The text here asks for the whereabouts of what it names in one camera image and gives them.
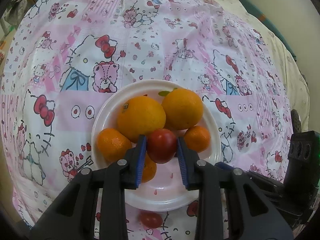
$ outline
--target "beige cloth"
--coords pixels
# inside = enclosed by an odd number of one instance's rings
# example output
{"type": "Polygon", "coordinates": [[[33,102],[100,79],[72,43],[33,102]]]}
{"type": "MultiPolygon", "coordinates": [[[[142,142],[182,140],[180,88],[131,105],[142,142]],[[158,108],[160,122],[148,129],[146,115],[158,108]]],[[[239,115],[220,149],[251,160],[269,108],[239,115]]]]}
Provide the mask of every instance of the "beige cloth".
{"type": "Polygon", "coordinates": [[[310,97],[307,84],[300,74],[297,64],[283,43],[256,17],[249,14],[239,0],[215,0],[225,10],[240,17],[259,31],[268,46],[273,62],[282,75],[287,90],[290,109],[296,109],[301,119],[302,131],[308,130],[310,97]]]}

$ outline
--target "silver bolt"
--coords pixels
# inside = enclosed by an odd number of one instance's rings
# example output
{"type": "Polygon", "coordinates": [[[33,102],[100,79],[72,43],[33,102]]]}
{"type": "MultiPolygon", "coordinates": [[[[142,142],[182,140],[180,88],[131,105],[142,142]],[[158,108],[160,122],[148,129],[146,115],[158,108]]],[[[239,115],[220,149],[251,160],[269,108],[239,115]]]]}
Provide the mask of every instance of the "silver bolt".
{"type": "Polygon", "coordinates": [[[198,166],[205,166],[206,165],[206,161],[205,160],[197,160],[197,165],[198,166]]]}
{"type": "Polygon", "coordinates": [[[240,168],[235,168],[233,170],[233,173],[236,174],[236,175],[241,175],[243,173],[243,170],[241,170],[240,168]]]}
{"type": "Polygon", "coordinates": [[[80,172],[83,175],[88,175],[90,173],[90,169],[89,168],[83,168],[80,172]]]}
{"type": "Polygon", "coordinates": [[[118,163],[118,165],[123,166],[123,165],[127,164],[127,161],[125,159],[121,159],[117,163],[118,163]]]}

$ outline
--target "plate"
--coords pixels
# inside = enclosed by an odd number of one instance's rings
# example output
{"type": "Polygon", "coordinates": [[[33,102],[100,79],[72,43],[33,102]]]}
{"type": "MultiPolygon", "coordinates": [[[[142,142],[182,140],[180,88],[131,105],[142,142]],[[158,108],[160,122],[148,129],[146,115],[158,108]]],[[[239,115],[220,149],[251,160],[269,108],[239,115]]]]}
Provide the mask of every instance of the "plate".
{"type": "MultiPolygon", "coordinates": [[[[92,158],[98,169],[106,168],[108,163],[105,162],[95,146],[97,135],[105,128],[117,129],[117,114],[123,104],[130,98],[143,95],[148,95],[148,97],[161,103],[164,97],[160,95],[165,94],[163,91],[172,91],[174,88],[182,87],[165,80],[140,81],[121,88],[104,103],[96,117],[91,134],[92,158]]],[[[210,146],[199,153],[199,157],[211,164],[215,164],[220,161],[220,136],[217,124],[205,105],[203,117],[198,125],[206,127],[211,135],[210,146]]],[[[157,164],[155,177],[147,183],[140,184],[137,190],[126,189],[125,202],[139,209],[163,212],[185,206],[194,201],[198,195],[199,192],[197,190],[187,191],[185,189],[182,184],[178,158],[173,158],[165,164],[157,164]]]]}

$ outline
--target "pink tablecloth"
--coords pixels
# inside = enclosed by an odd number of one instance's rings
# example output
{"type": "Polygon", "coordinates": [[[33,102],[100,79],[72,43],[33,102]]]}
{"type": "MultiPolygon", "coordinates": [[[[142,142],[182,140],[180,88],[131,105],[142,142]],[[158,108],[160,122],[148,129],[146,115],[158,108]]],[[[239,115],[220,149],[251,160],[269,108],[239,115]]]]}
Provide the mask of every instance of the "pink tablecloth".
{"type": "MultiPolygon", "coordinates": [[[[214,0],[39,0],[17,30],[1,86],[13,202],[30,226],[81,168],[95,169],[90,138],[101,105],[145,79],[201,96],[219,127],[221,160],[284,178],[289,101],[247,23],[214,0]]],[[[193,239],[196,206],[163,213],[154,230],[127,206],[129,239],[193,239]]]]}

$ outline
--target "orange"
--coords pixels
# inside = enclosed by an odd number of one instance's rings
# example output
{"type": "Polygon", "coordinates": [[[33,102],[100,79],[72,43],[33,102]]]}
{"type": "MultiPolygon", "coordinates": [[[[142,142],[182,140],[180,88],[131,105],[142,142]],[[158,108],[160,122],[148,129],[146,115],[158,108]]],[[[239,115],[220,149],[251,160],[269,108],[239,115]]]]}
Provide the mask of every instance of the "orange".
{"type": "Polygon", "coordinates": [[[152,180],[156,175],[156,171],[157,171],[157,164],[150,159],[148,154],[146,154],[141,182],[145,183],[145,182],[148,182],[149,180],[152,180]]]}
{"type": "Polygon", "coordinates": [[[175,130],[195,126],[203,114],[201,98],[193,91],[178,88],[167,94],[162,101],[167,117],[167,125],[175,130]]]}
{"type": "Polygon", "coordinates": [[[206,128],[194,126],[186,131],[183,138],[189,149],[199,153],[208,148],[211,136],[206,128]]]}
{"type": "Polygon", "coordinates": [[[132,148],[128,138],[116,129],[103,129],[97,136],[96,146],[107,162],[116,162],[122,159],[126,151],[132,148]]]}
{"type": "Polygon", "coordinates": [[[140,134],[148,136],[163,128],[165,112],[160,103],[150,97],[139,96],[124,103],[118,117],[118,130],[130,141],[137,143],[140,134]]]}

